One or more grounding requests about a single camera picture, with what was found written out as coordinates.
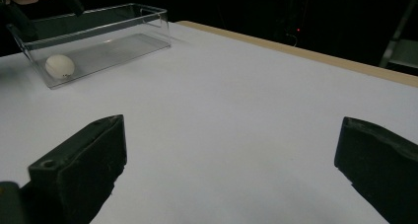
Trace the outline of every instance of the white tabletop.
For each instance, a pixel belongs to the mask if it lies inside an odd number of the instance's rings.
[[[128,162],[93,223],[386,223],[333,165],[344,116],[418,143],[415,87],[170,23],[172,47],[48,89],[0,58],[0,180],[123,114]]]

